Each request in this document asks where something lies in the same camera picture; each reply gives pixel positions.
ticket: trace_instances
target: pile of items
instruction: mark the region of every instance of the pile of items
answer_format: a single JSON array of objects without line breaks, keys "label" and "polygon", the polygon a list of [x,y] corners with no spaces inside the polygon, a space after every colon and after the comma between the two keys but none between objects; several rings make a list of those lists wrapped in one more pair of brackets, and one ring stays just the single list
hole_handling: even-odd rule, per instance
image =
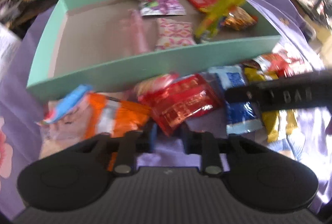
[{"label": "pile of items", "polygon": [[[130,10],[136,54],[151,52],[142,26],[144,16],[185,14],[178,0],[139,1],[139,10]],[[201,24],[193,30],[190,22],[158,18],[156,50],[200,45],[213,39],[224,26],[244,30],[257,21],[239,7],[245,0],[189,1],[206,14]],[[128,131],[143,129],[149,120],[157,123],[160,132],[172,136],[189,118],[205,120],[207,113],[221,108],[227,111],[226,118],[220,118],[227,122],[227,134],[254,132],[265,127],[267,141],[278,141],[298,128],[296,111],[260,114],[259,109],[249,102],[227,103],[223,93],[228,88],[285,79],[311,70],[302,58],[280,49],[278,53],[263,54],[239,65],[214,66],[206,72],[185,77],[166,73],[138,83],[126,92],[96,93],[92,86],[80,85],[59,102],[49,103],[50,112],[39,122],[45,137],[40,156],[53,154],[100,133],[113,138],[122,137]]]}]

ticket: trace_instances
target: fabric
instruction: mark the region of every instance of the fabric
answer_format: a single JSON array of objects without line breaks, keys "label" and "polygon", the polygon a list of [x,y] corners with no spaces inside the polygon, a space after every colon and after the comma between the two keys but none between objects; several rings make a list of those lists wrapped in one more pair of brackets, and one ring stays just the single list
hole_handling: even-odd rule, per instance
[{"label": "fabric", "polygon": [[[295,53],[299,50],[315,68],[322,68],[321,61],[301,32],[305,26],[303,19],[289,0],[248,1],[280,32],[283,37],[281,44],[287,50],[293,49]],[[4,121],[0,148],[5,152],[4,157],[3,154],[0,156],[0,210],[9,218],[24,208],[16,190],[17,176],[25,166],[38,159],[42,143],[39,128],[34,122],[42,119],[43,109],[26,91],[26,83],[37,44],[51,12],[52,9],[49,9],[36,18],[0,84],[0,118],[3,117]],[[282,23],[281,18],[289,20],[289,25]],[[330,117],[326,108],[299,110],[300,132],[287,137],[289,146],[282,146],[282,150],[291,149],[294,156],[308,165],[319,178],[319,192],[311,206],[314,212],[332,197],[331,150],[327,146],[331,140],[324,134]],[[217,137],[226,137],[225,110],[222,108],[200,118],[190,118],[187,122],[193,130],[210,131]],[[243,136],[255,139],[256,134]],[[155,152],[142,154],[137,163],[139,166],[199,166],[200,157],[185,155],[178,138],[160,136]]]},{"label": "fabric", "polygon": [[26,91],[26,84],[38,41],[52,10],[36,18],[0,83],[0,118],[4,122],[0,132],[0,148],[5,152],[4,159],[2,154],[0,157],[0,210],[9,218],[24,209],[16,190],[17,177],[25,166],[38,159],[42,144],[39,127],[35,122],[43,118],[43,108]]}]

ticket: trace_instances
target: blue wrapper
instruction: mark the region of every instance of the blue wrapper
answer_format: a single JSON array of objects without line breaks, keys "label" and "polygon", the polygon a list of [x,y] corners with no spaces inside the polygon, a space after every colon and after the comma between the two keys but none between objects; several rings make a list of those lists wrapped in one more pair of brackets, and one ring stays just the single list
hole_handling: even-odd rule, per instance
[{"label": "blue wrapper", "polygon": [[[209,68],[209,73],[214,73],[221,90],[245,86],[240,66],[220,66]],[[262,128],[262,122],[257,118],[251,104],[228,103],[227,108],[227,134],[243,134]]]},{"label": "blue wrapper", "polygon": [[46,118],[44,118],[40,125],[48,125],[59,121],[67,113],[73,110],[79,103],[84,99],[84,97],[92,90],[91,85],[81,84],[75,90],[70,92],[59,101],[56,107],[50,111]]}]

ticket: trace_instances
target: red candy packet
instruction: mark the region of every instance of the red candy packet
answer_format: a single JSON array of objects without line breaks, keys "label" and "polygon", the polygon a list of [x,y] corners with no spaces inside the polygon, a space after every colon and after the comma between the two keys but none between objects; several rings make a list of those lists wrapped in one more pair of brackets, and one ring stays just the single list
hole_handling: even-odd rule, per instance
[{"label": "red candy packet", "polygon": [[303,60],[287,65],[284,69],[278,70],[278,77],[291,77],[312,71],[312,66]]},{"label": "red candy packet", "polygon": [[218,0],[188,0],[198,11],[208,13],[210,7],[213,6]]},{"label": "red candy packet", "polygon": [[199,74],[146,94],[141,102],[152,108],[152,118],[168,136],[186,118],[202,116],[221,105],[213,89]]},{"label": "red candy packet", "polygon": [[243,62],[247,67],[252,67],[263,72],[279,71],[286,69],[288,65],[301,61],[300,58],[289,58],[286,53],[268,53],[262,54],[252,60]]}]

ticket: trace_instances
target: open cardboard box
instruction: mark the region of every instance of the open cardboard box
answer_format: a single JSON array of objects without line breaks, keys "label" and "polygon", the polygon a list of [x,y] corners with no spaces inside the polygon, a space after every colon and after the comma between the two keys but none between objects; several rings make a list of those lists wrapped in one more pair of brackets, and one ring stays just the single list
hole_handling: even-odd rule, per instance
[{"label": "open cardboard box", "polygon": [[[187,14],[164,17],[190,21],[195,29],[204,16],[186,0],[179,1]],[[61,98],[82,83],[116,92],[155,75],[188,75],[271,52],[279,33],[249,3],[242,7],[258,17],[254,27],[223,28],[210,43],[133,56],[121,21],[129,9],[138,8],[137,0],[59,0],[40,39],[28,89],[42,102]],[[143,17],[151,50],[158,39],[157,18]]]}]

